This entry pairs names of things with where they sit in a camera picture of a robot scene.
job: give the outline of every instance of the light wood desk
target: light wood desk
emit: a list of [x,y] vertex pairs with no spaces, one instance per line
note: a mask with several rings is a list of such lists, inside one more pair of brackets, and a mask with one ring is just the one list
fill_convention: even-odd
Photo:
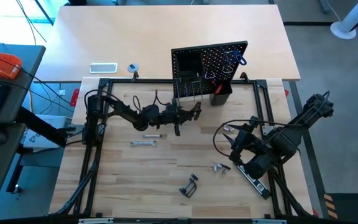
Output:
[[[83,96],[97,88],[98,82],[98,78],[84,78],[82,81],[73,123],[85,122]],[[162,102],[169,102],[173,96],[172,85],[115,83],[112,89],[112,93],[131,108],[133,95],[139,97],[142,106],[152,103],[155,89],[159,90],[158,97]],[[268,80],[268,90],[275,121],[288,122],[290,112],[282,81]],[[233,167],[212,146],[216,128],[230,119],[249,119],[257,114],[251,86],[233,85],[233,92],[223,106],[211,106],[205,95],[199,120],[183,124],[180,137],[175,136],[172,124],[161,126],[160,130],[149,127],[142,133],[121,117],[110,118],[104,137],[93,213],[131,218],[262,218],[266,213],[273,215],[271,198],[264,200],[235,167],[226,175],[213,171],[215,162]],[[180,101],[186,110],[195,104],[193,98],[181,98]],[[158,139],[157,147],[129,146],[131,141],[141,141],[143,134],[157,133],[168,134],[167,139]],[[230,145],[225,138],[219,134],[216,139],[218,147],[229,153]],[[51,212],[56,212],[76,189],[84,152],[85,147],[81,144],[72,144],[65,149]],[[244,161],[252,156],[250,152],[242,153]],[[289,189],[311,212],[299,155],[291,158],[284,169]],[[198,190],[192,198],[186,198],[179,188],[186,185],[191,174],[199,177]],[[267,174],[261,181],[269,188]],[[284,211],[280,191],[278,198]]]
[[137,63],[142,78],[171,78],[171,49],[247,40],[251,79],[299,80],[276,5],[61,7],[37,71],[45,82],[80,82],[90,64],[117,62],[125,77]]

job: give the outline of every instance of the pegboard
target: pegboard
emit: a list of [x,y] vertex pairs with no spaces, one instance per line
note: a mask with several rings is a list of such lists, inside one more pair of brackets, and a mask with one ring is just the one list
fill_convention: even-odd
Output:
[[[248,42],[242,41],[172,49],[172,79],[175,98],[213,93],[216,86],[208,78],[214,75],[216,83],[231,81],[239,66],[239,62],[233,62],[234,55],[232,51],[237,50],[243,55],[247,46]],[[183,54],[200,55],[202,72],[198,74],[198,77],[193,77],[190,80],[181,77],[178,56]]]

